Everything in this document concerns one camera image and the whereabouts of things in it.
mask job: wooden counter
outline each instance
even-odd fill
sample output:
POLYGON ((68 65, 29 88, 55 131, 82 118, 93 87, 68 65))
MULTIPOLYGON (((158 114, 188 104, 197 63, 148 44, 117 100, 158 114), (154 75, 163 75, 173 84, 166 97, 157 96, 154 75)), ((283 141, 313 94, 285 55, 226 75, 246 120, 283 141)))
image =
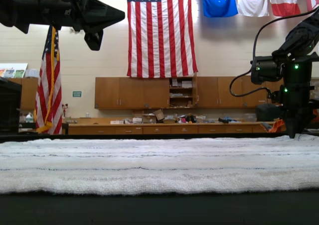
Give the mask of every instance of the wooden counter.
POLYGON ((260 122, 192 124, 70 124, 69 134, 213 134, 265 133, 260 122))

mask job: white container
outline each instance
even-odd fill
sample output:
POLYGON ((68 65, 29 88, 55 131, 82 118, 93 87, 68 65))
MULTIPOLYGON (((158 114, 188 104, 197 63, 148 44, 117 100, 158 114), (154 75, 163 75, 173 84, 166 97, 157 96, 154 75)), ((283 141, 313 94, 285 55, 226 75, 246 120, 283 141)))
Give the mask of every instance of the white container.
POLYGON ((33 77, 33 78, 39 78, 40 72, 36 69, 27 69, 25 71, 25 77, 33 77))
POLYGON ((25 117, 25 122, 26 123, 33 123, 33 115, 31 113, 29 113, 26 117, 25 117))

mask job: white wall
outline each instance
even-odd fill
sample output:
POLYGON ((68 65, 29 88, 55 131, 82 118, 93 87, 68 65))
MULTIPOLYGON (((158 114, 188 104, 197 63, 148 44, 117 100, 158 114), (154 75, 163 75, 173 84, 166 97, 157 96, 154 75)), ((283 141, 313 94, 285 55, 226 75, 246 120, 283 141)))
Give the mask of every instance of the white wall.
MULTIPOLYGON (((127 12, 126 0, 101 0, 127 12)), ((305 0, 299 0, 302 12, 305 0)), ((195 52, 199 76, 236 76, 250 68, 252 46, 258 29, 273 17, 206 18, 202 0, 193 0, 195 52)), ((302 19, 280 21, 267 27, 260 35, 257 55, 270 55, 284 42, 287 33, 302 19)), ((32 25, 28 35, 16 28, 0 25, 0 63, 28 63, 29 68, 40 67, 47 34, 47 26, 32 25)), ((70 34, 69 28, 60 31, 60 54, 63 102, 69 103, 68 114, 85 116, 128 116, 129 111, 94 109, 95 77, 125 77, 128 67, 127 19, 104 31, 99 52, 90 51, 84 34, 70 34), (83 91, 80 99, 72 98, 72 91, 83 91)), ((319 77, 319 67, 314 67, 319 77)))

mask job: green sign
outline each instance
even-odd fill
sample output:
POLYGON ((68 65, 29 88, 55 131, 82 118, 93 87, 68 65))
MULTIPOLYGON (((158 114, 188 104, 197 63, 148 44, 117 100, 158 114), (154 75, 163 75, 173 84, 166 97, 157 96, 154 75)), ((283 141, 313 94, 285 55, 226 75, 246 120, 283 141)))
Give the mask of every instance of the green sign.
POLYGON ((73 92, 73 97, 82 97, 82 92, 73 92))

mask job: wooden cabinet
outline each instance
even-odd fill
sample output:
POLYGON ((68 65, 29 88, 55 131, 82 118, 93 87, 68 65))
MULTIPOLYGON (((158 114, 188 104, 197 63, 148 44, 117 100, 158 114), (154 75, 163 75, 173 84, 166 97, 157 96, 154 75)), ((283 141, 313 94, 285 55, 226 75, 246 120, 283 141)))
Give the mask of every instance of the wooden cabinet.
MULTIPOLYGON (((221 108, 242 108, 244 101, 242 97, 234 97, 229 92, 229 85, 234 77, 218 77, 219 107, 221 108)), ((234 82, 232 91, 235 94, 242 94, 242 80, 234 82)))
POLYGON ((172 126, 170 129, 172 134, 197 134, 197 126, 172 126))
POLYGON ((21 111, 33 111, 35 109, 35 96, 38 90, 37 78, 11 78, 9 81, 22 85, 21 111))
POLYGON ((115 134, 114 127, 86 126, 86 127, 69 127, 69 134, 75 135, 99 135, 115 134))
POLYGON ((95 108, 118 109, 120 78, 97 77, 95 78, 95 108))
POLYGON ((139 109, 144 107, 143 80, 120 78, 119 105, 121 109, 139 109))
POLYGON ((115 128, 115 134, 143 134, 142 127, 126 126, 115 128))
POLYGON ((226 126, 226 133, 252 133, 253 127, 251 125, 228 125, 226 126))
POLYGON ((169 79, 143 81, 144 104, 142 108, 169 107, 169 79))
POLYGON ((219 125, 219 126, 215 126, 215 125, 201 125, 198 127, 198 133, 199 134, 216 134, 216 133, 225 133, 226 129, 225 126, 223 125, 219 125))
MULTIPOLYGON (((261 85, 253 84, 251 82, 250 76, 246 76, 242 78, 243 93, 247 93, 264 86, 265 86, 265 83, 261 85)), ((267 103, 267 92, 265 90, 260 90, 248 96, 244 96, 243 100, 244 100, 244 107, 255 108, 258 105, 267 103)))
POLYGON ((169 126, 146 126, 143 128, 143 134, 170 134, 169 126))
POLYGON ((199 108, 214 109, 219 107, 217 77, 197 77, 197 92, 197 106, 199 108))

